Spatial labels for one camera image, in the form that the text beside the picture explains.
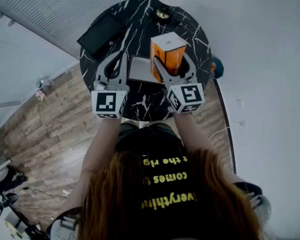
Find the wooden floor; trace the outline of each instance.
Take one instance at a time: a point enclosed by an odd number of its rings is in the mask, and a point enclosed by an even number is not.
[[[206,103],[195,114],[197,123],[209,137],[226,127],[216,87],[212,81],[204,90]],[[177,132],[172,118],[165,120]],[[54,80],[47,98],[27,101],[0,129],[0,148],[12,165],[28,177],[23,186],[64,196],[79,178],[83,157],[98,129],[92,114],[91,94],[82,79],[79,66]],[[213,145],[232,168],[227,131],[211,139]],[[51,223],[65,201],[31,190],[22,190],[14,208],[43,229]]]

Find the cable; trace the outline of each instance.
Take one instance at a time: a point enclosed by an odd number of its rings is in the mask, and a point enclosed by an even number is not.
[[[222,131],[224,131],[224,130],[226,130],[226,129],[229,129],[229,128],[230,128],[230,126],[224,128],[224,129],[222,129],[222,130],[219,130],[219,131],[215,132],[214,134],[212,134],[212,135],[210,136],[210,138],[208,138],[208,140],[210,140],[210,139],[211,139],[213,136],[215,136],[216,134],[221,133]]]
[[[18,195],[19,192],[20,192],[21,190],[32,190],[32,193],[33,193],[34,196],[37,195],[37,193],[36,193],[35,191],[38,191],[38,192],[41,192],[41,193],[43,193],[43,194],[45,194],[45,195],[47,195],[47,196],[49,196],[49,197],[52,197],[52,198],[64,198],[64,199],[67,199],[67,197],[65,197],[65,196],[48,194],[48,193],[43,192],[43,191],[41,191],[41,190],[39,190],[39,189],[32,189],[31,187],[28,187],[28,186],[25,186],[25,187],[21,188],[21,189],[18,191],[18,193],[16,193],[16,195]]]

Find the black marble tabletop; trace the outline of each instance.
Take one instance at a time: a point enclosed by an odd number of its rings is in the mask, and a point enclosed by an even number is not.
[[[155,11],[162,5],[158,0],[126,0],[104,11],[111,13],[127,27],[122,35],[107,48],[98,52],[96,59],[81,48],[80,68],[89,91],[94,90],[94,81],[98,65],[110,54],[119,50],[127,53],[127,67],[132,55],[150,57],[150,38],[169,32],[176,32],[187,41],[185,52],[196,66],[198,82],[203,89],[208,83],[211,68],[211,49],[208,39],[196,20],[179,7],[168,6],[172,21],[160,24],[154,20]],[[157,84],[127,80],[130,87],[123,117],[136,121],[159,121],[173,116],[168,111],[169,101],[161,86]]]

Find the person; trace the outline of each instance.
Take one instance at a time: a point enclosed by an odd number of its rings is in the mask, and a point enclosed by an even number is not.
[[[261,239],[261,188],[223,164],[191,113],[174,120],[181,139],[164,123],[103,119],[50,238]]]
[[[28,180],[28,178],[20,170],[10,165],[7,166],[7,169],[8,171],[6,176],[0,181],[0,196],[4,192],[13,190]]]

